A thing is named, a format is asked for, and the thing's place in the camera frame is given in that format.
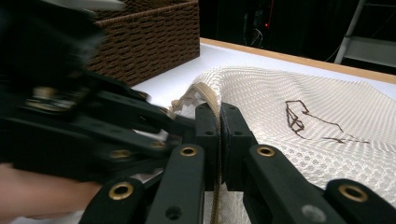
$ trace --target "black cable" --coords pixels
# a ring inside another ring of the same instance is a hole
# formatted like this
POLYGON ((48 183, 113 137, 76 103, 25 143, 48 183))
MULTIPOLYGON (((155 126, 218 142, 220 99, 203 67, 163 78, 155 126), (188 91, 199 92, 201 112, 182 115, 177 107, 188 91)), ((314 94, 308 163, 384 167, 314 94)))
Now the black cable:
POLYGON ((341 48, 341 45, 338 46, 338 48, 332 53, 332 55, 330 55, 329 58, 327 58, 324 62, 327 62, 330 60, 330 58, 335 54, 335 52, 337 52, 339 49, 341 48))
POLYGON ((392 17, 395 15, 396 13, 396 9, 393 10, 392 14, 385 20, 385 22, 370 36, 371 38, 373 38, 376 34, 378 34, 378 32, 380 32, 384 26, 390 21, 390 19, 392 19, 392 17))

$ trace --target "brass grommet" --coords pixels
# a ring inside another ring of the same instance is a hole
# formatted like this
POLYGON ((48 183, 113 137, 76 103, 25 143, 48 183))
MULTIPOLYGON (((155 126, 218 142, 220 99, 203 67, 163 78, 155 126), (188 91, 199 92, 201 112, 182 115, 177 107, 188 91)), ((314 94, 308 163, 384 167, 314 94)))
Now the brass grommet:
POLYGON ((121 158, 128 158, 131 156, 131 151, 122 149, 122 150, 114 150, 110 152, 109 155, 113 159, 121 159, 121 158))
POLYGON ((369 198, 366 192, 353 185, 341 185, 338 190, 348 199, 358 203, 364 203, 369 198))
POLYGON ((182 156, 195 156, 197 154, 198 150, 193 148, 193 147, 183 147, 180 150, 180 154, 182 156))
POLYGON ((152 146, 152 147, 156 147, 156 148, 158 148, 158 147, 165 147, 165 143, 163 143, 163 142, 152 142, 152 143, 151 143, 151 146, 152 146))
POLYGON ((120 182, 114 185, 108 192, 108 197, 112 200, 122 200, 128 198, 134 192, 134 186, 128 182, 120 182))
POLYGON ((257 152, 264 157, 272 157, 275 155, 274 150, 269 147, 258 147, 257 152))

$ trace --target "white net bag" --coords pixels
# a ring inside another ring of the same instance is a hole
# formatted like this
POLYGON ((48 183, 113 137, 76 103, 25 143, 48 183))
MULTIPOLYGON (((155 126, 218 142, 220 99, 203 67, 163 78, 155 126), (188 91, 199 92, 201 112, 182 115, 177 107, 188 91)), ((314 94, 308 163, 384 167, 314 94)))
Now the white net bag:
MULTIPOLYGON (((189 91, 179 114, 193 117, 194 99, 235 105, 258 142, 280 149, 310 183, 352 179, 396 206, 396 102, 369 84, 253 67, 211 69, 194 83, 211 91, 189 91)), ((219 223, 249 223, 242 193, 221 187, 219 223)))

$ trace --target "wicker basket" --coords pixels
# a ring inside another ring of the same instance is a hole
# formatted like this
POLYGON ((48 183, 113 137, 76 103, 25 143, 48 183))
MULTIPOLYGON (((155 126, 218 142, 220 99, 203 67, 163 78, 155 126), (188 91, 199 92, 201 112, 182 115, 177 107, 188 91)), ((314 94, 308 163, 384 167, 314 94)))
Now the wicker basket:
POLYGON ((197 0, 126 0, 99 11, 107 38, 88 69, 133 86, 200 54, 197 0))

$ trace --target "black marker drawing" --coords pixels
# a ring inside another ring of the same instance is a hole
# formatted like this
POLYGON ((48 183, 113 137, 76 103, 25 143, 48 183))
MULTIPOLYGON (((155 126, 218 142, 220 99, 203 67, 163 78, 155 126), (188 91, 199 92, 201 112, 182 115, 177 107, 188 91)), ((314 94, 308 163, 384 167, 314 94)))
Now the black marker drawing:
POLYGON ((332 123, 311 115, 301 100, 286 101, 285 103, 289 128, 303 139, 328 139, 341 144, 344 144, 346 141, 370 144, 351 134, 345 133, 337 123, 332 123))

